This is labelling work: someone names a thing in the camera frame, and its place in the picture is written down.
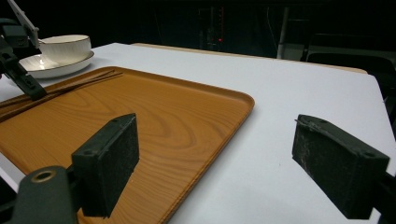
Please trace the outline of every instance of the black metal bracket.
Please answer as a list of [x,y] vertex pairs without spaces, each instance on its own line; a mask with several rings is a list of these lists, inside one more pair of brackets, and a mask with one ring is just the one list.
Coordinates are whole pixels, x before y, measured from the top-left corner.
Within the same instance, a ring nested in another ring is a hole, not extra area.
[[299,115],[293,159],[348,219],[396,223],[396,180],[387,173],[389,157],[329,121]]
[[33,101],[47,93],[44,88],[20,64],[13,48],[27,48],[28,34],[24,28],[10,19],[0,19],[0,76],[4,73]]
[[111,120],[72,154],[67,169],[49,166],[27,175],[12,208],[12,224],[76,224],[110,217],[139,161],[135,114]]

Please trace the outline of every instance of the white table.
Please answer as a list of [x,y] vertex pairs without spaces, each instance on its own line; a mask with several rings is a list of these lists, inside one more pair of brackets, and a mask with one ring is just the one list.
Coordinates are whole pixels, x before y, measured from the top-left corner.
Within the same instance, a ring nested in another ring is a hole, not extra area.
[[[256,102],[170,223],[378,221],[375,210],[370,220],[344,218],[291,158],[295,119],[306,114],[326,119],[390,156],[388,172],[394,175],[395,139],[374,77],[307,63],[116,43],[93,51],[92,64],[74,75],[116,65],[242,91]],[[40,82],[47,86],[70,77]],[[9,80],[0,79],[0,101],[19,94]],[[6,161],[1,168],[2,176],[18,184],[22,174]]]

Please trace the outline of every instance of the orange tray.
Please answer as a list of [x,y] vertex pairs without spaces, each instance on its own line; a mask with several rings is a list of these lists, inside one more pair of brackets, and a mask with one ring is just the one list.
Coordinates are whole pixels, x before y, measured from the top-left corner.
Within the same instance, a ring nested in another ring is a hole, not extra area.
[[[25,174],[71,164],[71,154],[115,117],[136,113],[140,161],[110,218],[80,223],[162,223],[177,210],[248,117],[247,94],[121,67],[119,77],[89,84],[0,123],[0,151]],[[26,104],[0,110],[0,115]]]

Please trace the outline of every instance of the white bowl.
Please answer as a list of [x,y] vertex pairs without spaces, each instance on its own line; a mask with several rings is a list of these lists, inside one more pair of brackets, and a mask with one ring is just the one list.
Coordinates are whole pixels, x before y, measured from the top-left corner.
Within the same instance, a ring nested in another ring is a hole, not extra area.
[[21,59],[20,64],[34,78],[60,77],[77,72],[88,66],[92,61],[93,54],[93,51],[90,51],[90,55],[85,59],[68,65],[60,65],[49,60],[44,55],[37,54]]
[[91,39],[87,35],[58,35],[42,39],[39,49],[51,61],[67,65],[90,55]]

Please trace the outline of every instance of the saucer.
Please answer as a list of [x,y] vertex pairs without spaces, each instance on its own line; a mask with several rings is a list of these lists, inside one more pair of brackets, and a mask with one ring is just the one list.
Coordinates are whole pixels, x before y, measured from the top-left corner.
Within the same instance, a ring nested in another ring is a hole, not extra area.
[[93,58],[93,51],[84,60],[70,64],[55,63],[44,55],[37,54],[20,60],[27,73],[34,78],[51,78],[65,76],[88,66]]

